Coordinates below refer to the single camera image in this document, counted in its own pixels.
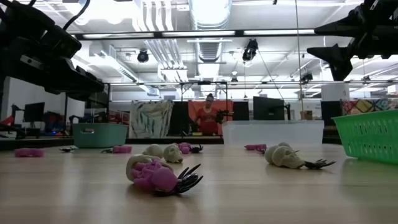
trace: pink object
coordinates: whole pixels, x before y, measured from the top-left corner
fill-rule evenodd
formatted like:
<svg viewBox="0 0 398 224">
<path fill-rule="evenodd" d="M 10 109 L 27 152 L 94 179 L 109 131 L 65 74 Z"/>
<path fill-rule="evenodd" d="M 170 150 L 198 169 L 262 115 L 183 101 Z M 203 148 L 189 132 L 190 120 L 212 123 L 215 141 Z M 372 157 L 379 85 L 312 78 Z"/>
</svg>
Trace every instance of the pink object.
<svg viewBox="0 0 398 224">
<path fill-rule="evenodd" d="M 247 145 L 247 146 L 244 146 L 244 147 L 248 151 L 257 150 L 259 152 L 265 152 L 266 149 L 267 149 L 267 145 L 266 144 Z"/>
<path fill-rule="evenodd" d="M 113 153 L 131 153 L 131 146 L 114 146 Z"/>
<path fill-rule="evenodd" d="M 150 163 L 138 162 L 131 174 L 134 176 L 134 185 L 147 192 L 157 189 L 170 192 L 178 182 L 173 172 L 163 167 L 158 160 Z"/>
<path fill-rule="evenodd" d="M 191 151 L 191 144 L 183 142 L 178 144 L 178 148 L 180 149 L 182 154 L 189 154 L 189 152 Z"/>
<path fill-rule="evenodd" d="M 44 156 L 43 149 L 23 148 L 23 149 L 16 149 L 14 152 L 15 152 L 15 157 L 43 157 Z"/>
</svg>

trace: green plastic basket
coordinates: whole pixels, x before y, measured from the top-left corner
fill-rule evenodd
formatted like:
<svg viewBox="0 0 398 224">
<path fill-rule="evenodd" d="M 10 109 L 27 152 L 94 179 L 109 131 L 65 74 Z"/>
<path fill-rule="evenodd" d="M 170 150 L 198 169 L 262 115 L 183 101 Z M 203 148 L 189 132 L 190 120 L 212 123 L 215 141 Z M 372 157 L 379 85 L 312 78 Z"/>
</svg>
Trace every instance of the green plastic basket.
<svg viewBox="0 0 398 224">
<path fill-rule="evenodd" d="M 333 119 L 347 156 L 398 164 L 398 110 Z"/>
<path fill-rule="evenodd" d="M 125 144 L 127 125 L 122 124 L 73 124 L 73 139 L 79 148 L 104 148 Z"/>
</svg>

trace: white storage bin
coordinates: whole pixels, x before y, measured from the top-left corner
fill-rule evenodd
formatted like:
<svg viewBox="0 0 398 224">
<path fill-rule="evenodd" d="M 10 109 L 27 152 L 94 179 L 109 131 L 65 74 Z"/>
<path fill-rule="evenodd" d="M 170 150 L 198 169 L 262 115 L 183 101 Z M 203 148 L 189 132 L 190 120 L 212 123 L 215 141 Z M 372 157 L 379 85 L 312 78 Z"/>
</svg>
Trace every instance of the white storage bin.
<svg viewBox="0 0 398 224">
<path fill-rule="evenodd" d="M 224 144 L 242 147 L 287 142 L 291 146 L 322 145 L 323 121 L 227 121 L 223 123 Z"/>
</svg>

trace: orange backdrop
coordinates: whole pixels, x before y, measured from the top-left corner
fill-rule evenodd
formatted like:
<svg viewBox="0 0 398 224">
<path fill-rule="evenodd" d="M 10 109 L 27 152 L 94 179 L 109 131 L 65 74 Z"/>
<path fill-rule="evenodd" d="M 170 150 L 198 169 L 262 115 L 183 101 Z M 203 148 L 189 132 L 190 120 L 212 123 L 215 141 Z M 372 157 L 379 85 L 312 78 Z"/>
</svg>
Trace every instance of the orange backdrop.
<svg viewBox="0 0 398 224">
<path fill-rule="evenodd" d="M 233 111 L 233 102 L 231 100 L 215 100 L 212 104 L 211 107 L 215 108 L 216 110 L 227 110 L 227 104 L 228 104 L 228 110 Z M 203 108 L 205 106 L 204 101 L 188 101 L 188 112 L 189 112 L 189 117 L 194 121 L 197 118 L 197 111 L 200 108 Z M 232 120 L 232 117 L 224 117 L 224 122 Z M 223 134 L 223 128 L 220 124 L 218 124 L 218 134 Z"/>
</svg>

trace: person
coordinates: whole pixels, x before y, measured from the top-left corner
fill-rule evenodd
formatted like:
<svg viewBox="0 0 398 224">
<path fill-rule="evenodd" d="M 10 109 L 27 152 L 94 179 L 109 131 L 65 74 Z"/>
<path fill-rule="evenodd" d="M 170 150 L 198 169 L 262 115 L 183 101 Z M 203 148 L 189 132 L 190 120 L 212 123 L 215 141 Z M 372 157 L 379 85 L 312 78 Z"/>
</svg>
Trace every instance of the person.
<svg viewBox="0 0 398 224">
<path fill-rule="evenodd" d="M 195 122 L 200 120 L 200 131 L 203 135 L 218 134 L 217 109 L 212 107 L 213 102 L 214 96 L 210 93 L 206 97 L 205 106 L 197 111 Z"/>
</svg>

